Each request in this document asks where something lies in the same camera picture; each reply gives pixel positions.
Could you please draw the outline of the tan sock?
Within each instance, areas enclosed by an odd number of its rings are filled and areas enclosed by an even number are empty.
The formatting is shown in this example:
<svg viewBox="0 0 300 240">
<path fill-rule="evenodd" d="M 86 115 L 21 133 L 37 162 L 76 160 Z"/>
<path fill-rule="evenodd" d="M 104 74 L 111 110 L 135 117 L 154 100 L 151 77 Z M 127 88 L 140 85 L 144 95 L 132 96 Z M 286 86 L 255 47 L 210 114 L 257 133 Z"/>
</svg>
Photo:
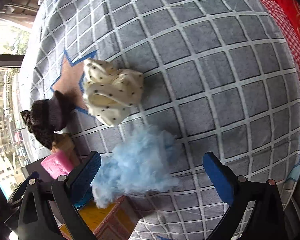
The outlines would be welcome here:
<svg viewBox="0 0 300 240">
<path fill-rule="evenodd" d="M 70 160 L 74 167 L 80 164 L 79 158 L 75 151 L 75 145 L 68 135 L 68 133 L 54 134 L 54 141 L 52 143 L 52 153 L 63 151 L 65 156 Z"/>
</svg>

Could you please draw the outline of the fluffy light blue cloth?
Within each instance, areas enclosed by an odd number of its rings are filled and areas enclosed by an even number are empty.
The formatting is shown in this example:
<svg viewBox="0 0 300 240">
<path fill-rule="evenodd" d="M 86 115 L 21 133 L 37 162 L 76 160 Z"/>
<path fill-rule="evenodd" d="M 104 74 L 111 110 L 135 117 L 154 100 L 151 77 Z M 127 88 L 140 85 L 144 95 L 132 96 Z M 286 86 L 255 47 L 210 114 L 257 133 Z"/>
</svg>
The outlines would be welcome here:
<svg viewBox="0 0 300 240">
<path fill-rule="evenodd" d="M 98 208 L 131 193 L 165 192 L 179 184 L 172 176 L 180 151 L 175 137 L 156 126 L 135 129 L 117 144 L 91 182 Z"/>
</svg>

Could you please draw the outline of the bright blue mesh cloth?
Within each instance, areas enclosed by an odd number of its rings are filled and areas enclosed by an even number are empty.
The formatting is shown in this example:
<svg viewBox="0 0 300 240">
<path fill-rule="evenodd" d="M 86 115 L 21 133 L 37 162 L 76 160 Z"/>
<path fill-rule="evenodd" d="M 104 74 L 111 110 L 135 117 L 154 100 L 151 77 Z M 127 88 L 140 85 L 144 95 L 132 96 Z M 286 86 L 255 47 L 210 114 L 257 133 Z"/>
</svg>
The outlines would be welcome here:
<svg viewBox="0 0 300 240">
<path fill-rule="evenodd" d="M 84 207 L 88 202 L 90 202 L 90 200 L 91 200 L 92 198 L 93 198 L 92 192 L 87 191 L 87 192 L 85 193 L 84 197 L 83 197 L 80 201 L 78 201 L 78 202 L 76 202 L 76 203 L 74 204 L 74 207 L 77 208 L 77 209 L 81 209 L 81 208 Z"/>
</svg>

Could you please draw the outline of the black knitted cloth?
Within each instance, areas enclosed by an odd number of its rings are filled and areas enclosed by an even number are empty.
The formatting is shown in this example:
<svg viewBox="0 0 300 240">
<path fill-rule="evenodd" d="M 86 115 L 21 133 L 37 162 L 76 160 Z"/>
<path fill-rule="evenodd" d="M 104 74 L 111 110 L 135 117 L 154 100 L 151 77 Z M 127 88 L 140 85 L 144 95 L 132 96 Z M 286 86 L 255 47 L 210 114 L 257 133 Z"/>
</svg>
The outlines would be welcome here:
<svg viewBox="0 0 300 240">
<path fill-rule="evenodd" d="M 34 135 L 39 143 L 41 143 L 44 147 L 49 150 L 52 150 L 52 144 L 54 141 L 54 131 L 49 126 L 42 125 L 34 125 L 31 121 L 30 111 L 25 110 L 21 111 L 21 117 L 26 125 L 28 131 Z"/>
</svg>

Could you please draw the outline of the pink foam sponge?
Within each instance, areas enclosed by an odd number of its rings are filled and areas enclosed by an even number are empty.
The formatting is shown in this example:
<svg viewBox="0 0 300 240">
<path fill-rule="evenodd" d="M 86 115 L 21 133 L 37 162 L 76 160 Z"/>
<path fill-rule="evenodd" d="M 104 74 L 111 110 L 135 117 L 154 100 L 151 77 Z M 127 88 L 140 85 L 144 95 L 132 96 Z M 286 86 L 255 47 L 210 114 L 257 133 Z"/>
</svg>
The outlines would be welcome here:
<svg viewBox="0 0 300 240">
<path fill-rule="evenodd" d="M 61 175 L 69 175 L 74 168 L 72 162 L 62 150 L 47 156 L 40 164 L 53 179 L 57 179 Z"/>
</svg>

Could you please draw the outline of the black storage box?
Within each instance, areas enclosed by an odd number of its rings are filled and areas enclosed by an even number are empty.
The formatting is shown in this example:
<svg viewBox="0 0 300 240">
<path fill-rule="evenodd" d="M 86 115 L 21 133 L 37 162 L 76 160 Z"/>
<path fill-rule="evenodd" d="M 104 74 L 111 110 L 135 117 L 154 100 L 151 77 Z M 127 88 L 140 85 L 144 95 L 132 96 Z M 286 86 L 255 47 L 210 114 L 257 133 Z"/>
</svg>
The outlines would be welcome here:
<svg viewBox="0 0 300 240">
<path fill-rule="evenodd" d="M 43 182 L 53 181 L 53 178 L 49 175 L 49 173 L 41 165 L 41 162 L 43 160 L 44 160 L 44 158 L 38 159 L 37 161 L 34 161 L 34 162 L 22 167 L 21 170 L 22 170 L 25 178 L 27 178 L 33 171 L 36 171 L 39 174 L 39 179 L 41 179 Z"/>
</svg>

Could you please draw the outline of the pink and yellow cardboard box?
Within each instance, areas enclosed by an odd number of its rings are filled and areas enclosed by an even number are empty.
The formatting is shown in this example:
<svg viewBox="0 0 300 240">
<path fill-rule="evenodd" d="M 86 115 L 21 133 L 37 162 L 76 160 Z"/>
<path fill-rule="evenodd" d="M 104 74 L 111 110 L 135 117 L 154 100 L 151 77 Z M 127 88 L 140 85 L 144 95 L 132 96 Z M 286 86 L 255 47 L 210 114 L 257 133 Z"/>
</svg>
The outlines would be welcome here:
<svg viewBox="0 0 300 240">
<path fill-rule="evenodd" d="M 139 221 L 125 196 L 105 209 L 98 208 L 94 201 L 90 201 L 78 213 L 97 239 L 129 239 Z"/>
</svg>

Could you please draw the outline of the dark brown rolled sock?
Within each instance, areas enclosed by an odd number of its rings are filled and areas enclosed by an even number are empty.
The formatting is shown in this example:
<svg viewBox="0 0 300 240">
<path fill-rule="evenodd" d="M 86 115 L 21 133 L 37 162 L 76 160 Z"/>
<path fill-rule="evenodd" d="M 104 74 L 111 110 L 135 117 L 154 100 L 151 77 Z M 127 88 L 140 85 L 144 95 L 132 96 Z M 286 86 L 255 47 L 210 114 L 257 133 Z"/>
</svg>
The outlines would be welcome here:
<svg viewBox="0 0 300 240">
<path fill-rule="evenodd" d="M 31 124 L 61 131 L 70 120 L 74 109 L 74 104 L 64 94 L 55 90 L 51 99 L 37 100 L 32 104 Z"/>
</svg>

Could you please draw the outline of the cream polka dot cloth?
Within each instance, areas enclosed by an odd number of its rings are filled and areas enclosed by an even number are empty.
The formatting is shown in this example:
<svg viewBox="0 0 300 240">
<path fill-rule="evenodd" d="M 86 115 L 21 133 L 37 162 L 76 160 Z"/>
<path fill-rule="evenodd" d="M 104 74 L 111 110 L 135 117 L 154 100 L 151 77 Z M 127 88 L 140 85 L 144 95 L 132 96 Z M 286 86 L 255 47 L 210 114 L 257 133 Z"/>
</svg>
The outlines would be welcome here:
<svg viewBox="0 0 300 240">
<path fill-rule="evenodd" d="M 130 108 L 141 101 L 143 74 L 112 62 L 84 60 L 83 102 L 99 122 L 114 127 L 130 115 Z"/>
</svg>

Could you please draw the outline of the grey checked star tablecloth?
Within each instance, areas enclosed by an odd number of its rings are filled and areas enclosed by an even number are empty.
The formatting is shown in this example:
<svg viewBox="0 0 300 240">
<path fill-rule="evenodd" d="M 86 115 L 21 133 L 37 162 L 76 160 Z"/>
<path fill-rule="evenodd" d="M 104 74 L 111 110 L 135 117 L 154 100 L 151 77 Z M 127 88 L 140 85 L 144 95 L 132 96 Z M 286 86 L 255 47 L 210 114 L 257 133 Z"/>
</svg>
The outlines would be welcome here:
<svg viewBox="0 0 300 240">
<path fill-rule="evenodd" d="M 80 156 L 106 156 L 145 124 L 179 141 L 177 187 L 131 198 L 131 239 L 205 239 L 227 205 L 203 170 L 213 152 L 237 175 L 277 182 L 287 205 L 300 174 L 300 85 L 293 58 L 258 0 L 45 0 L 21 67 L 23 109 L 82 87 L 95 56 L 145 78 L 141 103 L 106 127 L 82 107 L 67 131 Z"/>
</svg>

